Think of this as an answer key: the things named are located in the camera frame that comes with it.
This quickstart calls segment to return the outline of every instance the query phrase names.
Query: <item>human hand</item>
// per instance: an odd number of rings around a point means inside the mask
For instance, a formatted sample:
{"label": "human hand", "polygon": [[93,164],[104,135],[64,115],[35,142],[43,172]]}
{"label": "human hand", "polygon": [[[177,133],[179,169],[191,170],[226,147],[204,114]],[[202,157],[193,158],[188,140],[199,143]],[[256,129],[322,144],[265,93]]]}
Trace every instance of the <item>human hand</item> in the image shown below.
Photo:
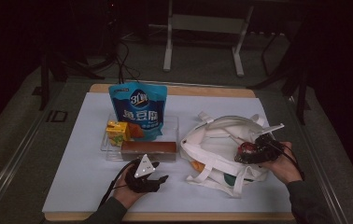
{"label": "human hand", "polygon": [[125,169],[121,174],[121,177],[116,181],[116,187],[113,191],[113,197],[121,202],[125,208],[129,209],[133,204],[144,196],[146,193],[136,193],[128,188],[127,183],[125,182],[125,177],[128,170],[130,170],[134,165],[130,165]]}
{"label": "human hand", "polygon": [[[296,161],[292,155],[292,152],[287,149],[287,147],[292,148],[292,143],[281,142],[281,144],[286,146],[284,147],[284,152]],[[267,161],[261,163],[260,166],[271,170],[275,177],[277,177],[285,185],[293,181],[302,180],[298,169],[292,161],[282,154],[275,161]]]}

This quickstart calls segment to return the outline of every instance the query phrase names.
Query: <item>snack bag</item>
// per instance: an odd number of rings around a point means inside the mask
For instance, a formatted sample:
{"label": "snack bag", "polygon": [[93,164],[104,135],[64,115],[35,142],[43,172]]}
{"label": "snack bag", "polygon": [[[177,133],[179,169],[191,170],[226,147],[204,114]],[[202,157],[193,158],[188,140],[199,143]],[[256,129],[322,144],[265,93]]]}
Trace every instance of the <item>snack bag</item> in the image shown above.
{"label": "snack bag", "polygon": [[128,122],[135,141],[153,141],[162,135],[167,87],[129,82],[109,87],[118,121]]}

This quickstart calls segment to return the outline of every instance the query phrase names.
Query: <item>logo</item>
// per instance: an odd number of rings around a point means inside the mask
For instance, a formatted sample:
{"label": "logo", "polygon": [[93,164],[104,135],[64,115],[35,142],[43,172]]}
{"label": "logo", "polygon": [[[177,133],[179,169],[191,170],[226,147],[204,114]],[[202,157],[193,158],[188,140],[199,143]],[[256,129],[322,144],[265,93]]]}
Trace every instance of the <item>logo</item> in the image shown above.
{"label": "logo", "polygon": [[130,103],[135,107],[142,108],[148,105],[149,99],[146,93],[141,90],[136,90],[130,96]]}

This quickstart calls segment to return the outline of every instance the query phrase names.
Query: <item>white tote bag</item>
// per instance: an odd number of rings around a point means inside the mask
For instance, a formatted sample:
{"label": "white tote bag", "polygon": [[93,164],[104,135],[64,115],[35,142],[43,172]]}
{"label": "white tote bag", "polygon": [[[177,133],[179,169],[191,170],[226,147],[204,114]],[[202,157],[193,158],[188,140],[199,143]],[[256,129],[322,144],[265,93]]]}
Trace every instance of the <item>white tote bag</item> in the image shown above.
{"label": "white tote bag", "polygon": [[199,118],[203,122],[191,130],[180,144],[181,157],[201,172],[196,177],[189,175],[188,183],[220,189],[234,198],[241,198],[244,185],[266,179],[267,169],[257,164],[234,161],[241,144],[254,143],[266,131],[262,127],[263,118],[255,115],[251,119],[238,116],[212,119],[203,112]]}

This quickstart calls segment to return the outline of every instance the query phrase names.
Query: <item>white sheet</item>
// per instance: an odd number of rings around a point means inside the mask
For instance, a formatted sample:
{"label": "white sheet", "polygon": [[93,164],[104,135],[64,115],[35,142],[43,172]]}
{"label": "white sheet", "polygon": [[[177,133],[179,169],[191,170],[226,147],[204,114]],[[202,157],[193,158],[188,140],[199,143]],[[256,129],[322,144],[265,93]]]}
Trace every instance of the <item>white sheet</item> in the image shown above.
{"label": "white sheet", "polygon": [[[107,161],[106,153],[100,150],[112,111],[108,93],[87,93],[49,190],[44,213],[96,211],[110,182],[127,163]],[[167,97],[165,115],[179,118],[180,139],[199,122],[197,115],[201,111],[213,118],[226,115],[250,118],[254,114],[265,117],[257,98]],[[161,162],[150,178],[163,175],[169,178],[159,191],[141,198],[129,212],[290,212],[288,191],[271,173],[264,182],[244,186],[242,199],[186,183],[186,177],[196,172],[179,155],[176,162]]]}

